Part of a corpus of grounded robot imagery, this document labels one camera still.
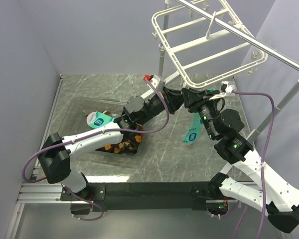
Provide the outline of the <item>silver drying rack stand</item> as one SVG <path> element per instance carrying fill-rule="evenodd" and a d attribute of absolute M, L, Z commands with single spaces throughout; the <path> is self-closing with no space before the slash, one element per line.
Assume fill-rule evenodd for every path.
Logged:
<path fill-rule="evenodd" d="M 202 89 L 205 88 L 213 83 L 223 81 L 229 77 L 237 75 L 243 71 L 255 69 L 256 66 L 262 64 L 266 61 L 269 55 L 273 56 L 274 58 L 278 59 L 279 61 L 285 63 L 286 65 L 294 68 L 299 72 L 299 63 L 290 59 L 287 56 L 279 53 L 277 50 L 261 43 L 257 40 L 251 32 L 243 25 L 242 21 L 239 19 L 237 14 L 234 12 L 232 7 L 228 4 L 227 1 L 222 0 L 220 3 L 222 5 L 222 9 L 216 11 L 214 13 L 208 13 L 207 7 L 199 8 L 197 4 L 199 1 L 193 0 L 191 2 L 187 2 L 185 0 L 179 1 L 179 5 L 175 7 L 171 7 L 171 1 L 165 1 L 165 9 L 159 12 L 156 12 L 152 18 L 151 23 L 154 28 L 153 35 L 155 38 L 160 40 L 160 55 L 161 60 L 159 63 L 159 75 L 162 75 L 163 71 L 163 64 L 164 64 L 164 56 L 167 54 L 173 65 L 176 68 L 176 72 L 171 74 L 167 77 L 166 82 L 170 83 L 175 80 L 177 77 L 181 77 L 184 81 L 185 86 L 189 86 L 195 89 Z M 200 15 L 199 19 L 192 20 L 181 25 L 177 25 L 174 27 L 168 27 L 168 19 L 169 16 L 172 15 L 174 12 L 187 8 L 190 10 L 191 13 L 195 12 Z M 196 40 L 192 40 L 190 42 L 186 42 L 181 45 L 177 45 L 175 47 L 170 46 L 167 35 L 171 32 L 175 32 L 177 30 L 181 30 L 183 28 L 187 28 L 197 23 L 204 22 L 206 20 L 210 21 L 210 24 L 206 30 L 204 37 L 201 37 Z M 212 40 L 218 39 L 222 36 L 225 36 L 229 33 L 235 34 L 239 38 L 244 40 L 244 43 L 234 46 L 232 48 L 226 49 L 220 53 L 211 55 L 207 58 L 203 58 L 201 60 L 195 61 L 190 63 L 186 66 L 181 65 L 180 61 L 177 59 L 176 54 L 180 51 L 187 50 L 189 48 L 195 47 L 197 45 L 204 44 L 206 42 L 210 42 Z M 188 76 L 186 70 L 192 68 L 197 65 L 201 65 L 203 63 L 209 62 L 213 59 L 218 57 L 224 56 L 228 53 L 235 52 L 239 49 L 248 46 L 254 46 L 257 49 L 257 53 L 252 57 L 250 63 L 235 68 L 231 71 L 226 71 L 225 73 L 213 77 L 209 80 L 205 80 L 201 83 L 194 83 Z M 298 82 L 293 86 L 293 88 L 284 96 L 284 98 L 279 102 L 276 106 L 275 110 L 276 113 L 279 114 L 282 109 L 290 102 L 290 100 L 299 92 L 299 79 Z"/>

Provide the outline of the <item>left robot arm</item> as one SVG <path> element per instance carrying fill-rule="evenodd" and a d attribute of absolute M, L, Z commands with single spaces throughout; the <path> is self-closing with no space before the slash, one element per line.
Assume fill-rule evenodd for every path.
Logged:
<path fill-rule="evenodd" d="M 149 100 L 130 97 L 122 114 L 102 127 L 81 134 L 61 137 L 51 134 L 44 142 L 38 160 L 49 184 L 61 183 L 78 200 L 89 196 L 85 176 L 71 168 L 71 160 L 110 144 L 119 144 L 143 133 L 142 126 L 166 111 L 174 114 L 184 103 L 180 90 L 164 87 Z"/>

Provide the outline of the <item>white clip sock hanger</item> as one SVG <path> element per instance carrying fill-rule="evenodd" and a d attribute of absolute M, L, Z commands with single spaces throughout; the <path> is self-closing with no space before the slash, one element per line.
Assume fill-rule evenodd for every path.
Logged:
<path fill-rule="evenodd" d="M 251 35 L 226 0 L 192 0 L 191 4 L 212 16 L 207 19 L 181 4 L 153 14 L 153 37 L 159 41 L 158 74 L 163 75 L 165 61 L 176 72 L 166 82 L 180 77 L 185 87 L 202 89 L 240 73 L 251 75 L 268 55 L 247 41 L 216 24 L 221 20 L 237 30 Z"/>

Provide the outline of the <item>clear plastic bin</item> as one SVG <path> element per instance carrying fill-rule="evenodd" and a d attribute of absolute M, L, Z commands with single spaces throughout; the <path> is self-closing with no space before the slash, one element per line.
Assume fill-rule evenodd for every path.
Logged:
<path fill-rule="evenodd" d="M 126 103 L 114 100 L 76 97 L 63 118 L 58 133 L 60 136 L 80 134 L 100 128 L 121 115 Z M 120 144 L 112 144 L 94 151 L 106 156 L 132 158 L 140 152 L 142 135 Z"/>

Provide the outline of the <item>brown white striped sock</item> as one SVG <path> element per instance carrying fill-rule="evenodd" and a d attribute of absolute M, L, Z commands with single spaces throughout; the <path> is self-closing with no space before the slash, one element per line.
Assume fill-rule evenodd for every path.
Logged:
<path fill-rule="evenodd" d="M 109 112 L 109 111 L 102 111 L 102 113 L 105 114 L 105 115 L 108 115 L 108 116 L 110 116 L 110 117 L 114 117 L 114 118 L 117 117 L 117 114 L 115 114 L 115 113 L 111 113 L 111 112 Z"/>

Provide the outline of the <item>aluminium extrusion rail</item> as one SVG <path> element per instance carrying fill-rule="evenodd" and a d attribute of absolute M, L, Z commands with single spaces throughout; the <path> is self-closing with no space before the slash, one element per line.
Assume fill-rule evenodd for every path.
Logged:
<path fill-rule="evenodd" d="M 229 193 L 223 194 L 224 198 L 229 200 L 246 201 L 251 199 L 255 201 L 262 198 L 262 191 L 256 190 L 252 184 L 243 184 L 243 189 L 236 193 L 233 197 L 229 196 Z M 87 203 L 93 202 L 92 200 L 85 200 L 78 196 L 78 193 L 71 193 L 68 189 L 65 189 L 62 185 L 56 184 L 24 184 L 21 187 L 18 201 L 21 203 L 48 203 L 49 201 L 64 201 L 73 203 Z M 219 202 L 215 200 L 208 200 L 207 202 Z"/>

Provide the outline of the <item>red black argyle sock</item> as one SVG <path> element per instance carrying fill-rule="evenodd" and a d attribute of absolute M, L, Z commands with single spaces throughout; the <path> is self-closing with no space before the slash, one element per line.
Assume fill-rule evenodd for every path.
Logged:
<path fill-rule="evenodd" d="M 137 143 L 141 143 L 142 141 L 142 134 L 135 135 L 133 140 Z"/>

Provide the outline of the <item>teal patterned sock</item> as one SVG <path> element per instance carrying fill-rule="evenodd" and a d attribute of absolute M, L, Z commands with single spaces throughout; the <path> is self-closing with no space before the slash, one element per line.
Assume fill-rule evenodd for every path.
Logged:
<path fill-rule="evenodd" d="M 186 135 L 183 138 L 183 143 L 192 144 L 194 143 L 202 133 L 203 123 L 199 113 L 193 114 L 193 121 L 191 126 L 189 127 Z"/>
<path fill-rule="evenodd" d="M 113 122 L 114 117 L 103 114 L 102 112 L 91 112 L 86 116 L 87 125 L 92 128 L 100 128 L 106 124 Z"/>

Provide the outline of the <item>brown argyle sock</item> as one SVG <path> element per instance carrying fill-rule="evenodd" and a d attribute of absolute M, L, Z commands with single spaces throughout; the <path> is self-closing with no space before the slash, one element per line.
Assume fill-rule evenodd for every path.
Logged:
<path fill-rule="evenodd" d="M 113 154 L 136 154 L 140 143 L 136 140 L 128 140 L 118 144 L 103 146 L 96 151 L 107 152 Z"/>

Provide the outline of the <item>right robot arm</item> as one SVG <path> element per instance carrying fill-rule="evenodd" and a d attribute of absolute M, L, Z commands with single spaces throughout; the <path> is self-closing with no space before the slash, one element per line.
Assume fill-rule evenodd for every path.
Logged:
<path fill-rule="evenodd" d="M 181 91 L 185 108 L 199 114 L 209 138 L 217 141 L 214 149 L 218 155 L 260 187 L 250 188 L 219 172 L 209 182 L 210 196 L 234 198 L 264 213 L 276 229 L 291 233 L 299 225 L 299 189 L 284 180 L 239 134 L 244 124 L 236 110 L 218 109 L 218 90 Z"/>

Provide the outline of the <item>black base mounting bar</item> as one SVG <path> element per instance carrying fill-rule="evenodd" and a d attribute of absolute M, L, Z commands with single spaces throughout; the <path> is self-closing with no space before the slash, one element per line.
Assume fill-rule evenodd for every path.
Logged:
<path fill-rule="evenodd" d="M 220 190 L 209 182 L 89 183 L 78 193 L 108 210 L 207 210 L 207 201 L 223 202 Z"/>

